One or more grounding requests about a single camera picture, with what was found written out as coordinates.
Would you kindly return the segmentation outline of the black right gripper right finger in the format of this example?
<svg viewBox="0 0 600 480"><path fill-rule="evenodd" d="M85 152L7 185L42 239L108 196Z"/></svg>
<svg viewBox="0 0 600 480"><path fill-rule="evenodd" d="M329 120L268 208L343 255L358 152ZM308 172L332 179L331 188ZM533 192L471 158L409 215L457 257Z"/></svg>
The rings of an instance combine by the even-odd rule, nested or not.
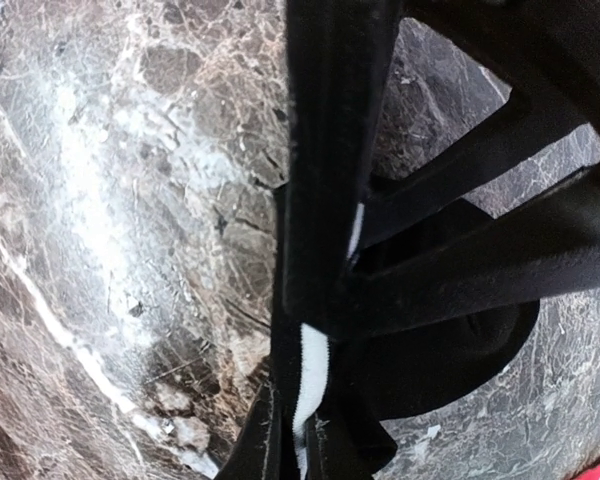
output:
<svg viewBox="0 0 600 480"><path fill-rule="evenodd" d="M308 479L371 480L395 456L397 444L373 416L316 414L306 435Z"/></svg>

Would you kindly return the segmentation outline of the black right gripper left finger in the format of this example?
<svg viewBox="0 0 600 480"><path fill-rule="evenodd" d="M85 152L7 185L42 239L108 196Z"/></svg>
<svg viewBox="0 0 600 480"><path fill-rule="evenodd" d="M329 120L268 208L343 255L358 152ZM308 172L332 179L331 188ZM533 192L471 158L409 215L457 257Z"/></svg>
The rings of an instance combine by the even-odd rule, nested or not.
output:
<svg viewBox="0 0 600 480"><path fill-rule="evenodd" d="M276 480L282 458L279 396L266 381L249 410L234 448L215 480Z"/></svg>

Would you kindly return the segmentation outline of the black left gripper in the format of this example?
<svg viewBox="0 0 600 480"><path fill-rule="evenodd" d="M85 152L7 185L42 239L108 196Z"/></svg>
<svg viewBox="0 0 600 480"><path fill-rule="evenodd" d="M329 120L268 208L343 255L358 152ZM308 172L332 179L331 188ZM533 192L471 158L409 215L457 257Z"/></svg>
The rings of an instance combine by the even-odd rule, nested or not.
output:
<svg viewBox="0 0 600 480"><path fill-rule="evenodd" d="M367 203L359 247L404 233L588 122L600 136L600 1L412 1L416 16L511 46L575 107L550 97L506 104Z"/></svg>

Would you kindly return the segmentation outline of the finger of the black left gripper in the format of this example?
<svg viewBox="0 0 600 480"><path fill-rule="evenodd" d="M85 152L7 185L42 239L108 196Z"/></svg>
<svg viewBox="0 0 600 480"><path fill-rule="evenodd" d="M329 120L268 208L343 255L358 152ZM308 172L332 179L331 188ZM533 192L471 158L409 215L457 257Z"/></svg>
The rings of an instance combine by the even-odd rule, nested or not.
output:
<svg viewBox="0 0 600 480"><path fill-rule="evenodd" d="M582 169L470 234L372 275L329 312L338 340L600 287L600 169Z"/></svg>

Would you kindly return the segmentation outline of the black striped ankle sock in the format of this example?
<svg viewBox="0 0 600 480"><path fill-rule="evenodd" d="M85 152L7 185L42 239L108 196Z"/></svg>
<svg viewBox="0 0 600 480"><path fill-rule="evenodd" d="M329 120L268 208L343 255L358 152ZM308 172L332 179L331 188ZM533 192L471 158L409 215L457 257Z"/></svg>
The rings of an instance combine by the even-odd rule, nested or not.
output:
<svg viewBox="0 0 600 480"><path fill-rule="evenodd" d="M523 303L367 339L325 333L365 220L371 154L400 1L291 1L290 180L278 231L271 357L284 408L282 479L306 479L316 414L410 417L484 384L519 352L539 306Z"/></svg>

